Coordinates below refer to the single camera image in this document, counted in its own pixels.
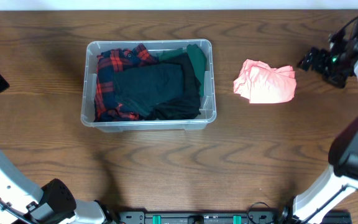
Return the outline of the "pink garment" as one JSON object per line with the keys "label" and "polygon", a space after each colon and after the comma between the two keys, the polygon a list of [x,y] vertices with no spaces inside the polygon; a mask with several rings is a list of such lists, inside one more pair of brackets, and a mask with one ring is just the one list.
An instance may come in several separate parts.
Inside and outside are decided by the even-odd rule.
{"label": "pink garment", "polygon": [[295,96],[296,79],[293,67],[272,68],[268,64],[247,59],[233,81],[235,94],[251,104],[276,104],[291,101]]}

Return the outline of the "dark green garment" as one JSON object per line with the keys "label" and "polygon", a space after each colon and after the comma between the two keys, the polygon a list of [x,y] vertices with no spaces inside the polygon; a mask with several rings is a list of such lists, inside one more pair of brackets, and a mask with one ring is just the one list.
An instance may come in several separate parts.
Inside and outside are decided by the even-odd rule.
{"label": "dark green garment", "polygon": [[204,96],[204,73],[206,71],[206,56],[203,51],[196,45],[190,44],[186,47],[176,49],[176,50],[168,50],[163,51],[161,54],[158,55],[158,59],[160,61],[168,60],[170,58],[179,56],[183,53],[187,53],[191,64],[193,66],[193,70],[197,79],[199,80],[200,86],[200,97]]}

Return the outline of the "black garment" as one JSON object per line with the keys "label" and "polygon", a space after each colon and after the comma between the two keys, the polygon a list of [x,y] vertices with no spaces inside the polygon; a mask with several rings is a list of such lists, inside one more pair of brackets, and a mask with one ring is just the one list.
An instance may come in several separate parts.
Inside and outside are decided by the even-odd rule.
{"label": "black garment", "polygon": [[183,73],[183,94],[153,108],[146,121],[195,119],[200,114],[200,86],[187,53],[163,60],[162,63],[180,65]]}

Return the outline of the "clear plastic storage bin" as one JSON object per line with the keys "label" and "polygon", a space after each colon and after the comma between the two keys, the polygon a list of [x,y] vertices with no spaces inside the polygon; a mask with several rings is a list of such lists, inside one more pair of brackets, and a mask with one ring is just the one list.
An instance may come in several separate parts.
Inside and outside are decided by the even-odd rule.
{"label": "clear plastic storage bin", "polygon": [[[204,96],[200,99],[200,114],[195,119],[166,120],[166,121],[114,121],[96,122],[94,97],[96,94],[97,56],[111,49],[132,50],[143,44],[150,54],[156,56],[164,51],[185,49],[187,45],[196,44],[206,56],[204,73]],[[123,131],[141,131],[158,129],[204,129],[217,117],[216,94],[214,87],[213,48],[207,39],[179,39],[179,40],[115,40],[90,42],[86,48],[85,75],[83,82],[81,122],[91,128],[104,133],[119,133]]]}

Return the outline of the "navy garment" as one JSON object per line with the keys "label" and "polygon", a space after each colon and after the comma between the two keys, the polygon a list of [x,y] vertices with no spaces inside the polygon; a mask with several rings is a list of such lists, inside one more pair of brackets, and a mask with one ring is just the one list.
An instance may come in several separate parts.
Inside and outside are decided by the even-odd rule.
{"label": "navy garment", "polygon": [[113,83],[115,100],[141,116],[184,92],[181,65],[171,63],[130,68],[115,74]]}

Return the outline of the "red navy plaid shirt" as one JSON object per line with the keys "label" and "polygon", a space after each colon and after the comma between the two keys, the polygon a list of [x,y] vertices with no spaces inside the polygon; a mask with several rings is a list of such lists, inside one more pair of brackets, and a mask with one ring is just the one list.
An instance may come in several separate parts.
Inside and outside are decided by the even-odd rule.
{"label": "red navy plaid shirt", "polygon": [[112,49],[97,56],[96,93],[94,97],[95,121],[138,121],[142,117],[122,103],[116,102],[113,76],[130,68],[159,63],[143,44],[134,49]]}

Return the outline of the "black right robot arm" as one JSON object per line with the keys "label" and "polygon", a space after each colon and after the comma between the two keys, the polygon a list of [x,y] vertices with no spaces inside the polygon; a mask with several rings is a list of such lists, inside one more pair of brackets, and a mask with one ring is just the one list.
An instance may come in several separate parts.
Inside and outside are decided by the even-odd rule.
{"label": "black right robot arm", "polygon": [[[358,83],[358,16],[349,23],[353,28],[348,38],[346,28],[340,28],[329,37],[329,50],[311,48],[298,67],[320,73],[337,88],[344,88],[348,77],[356,77]],[[350,213],[335,206],[358,191],[358,116],[331,144],[328,162],[311,187],[294,197],[274,223],[351,223]]]}

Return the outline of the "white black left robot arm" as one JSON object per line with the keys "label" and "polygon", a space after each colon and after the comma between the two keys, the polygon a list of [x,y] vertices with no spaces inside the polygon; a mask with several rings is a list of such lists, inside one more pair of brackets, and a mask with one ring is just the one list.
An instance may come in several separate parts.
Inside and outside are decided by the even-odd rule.
{"label": "white black left robot arm", "polygon": [[119,223],[119,217],[97,200],[75,199],[59,179],[40,187],[0,150],[0,223]]}

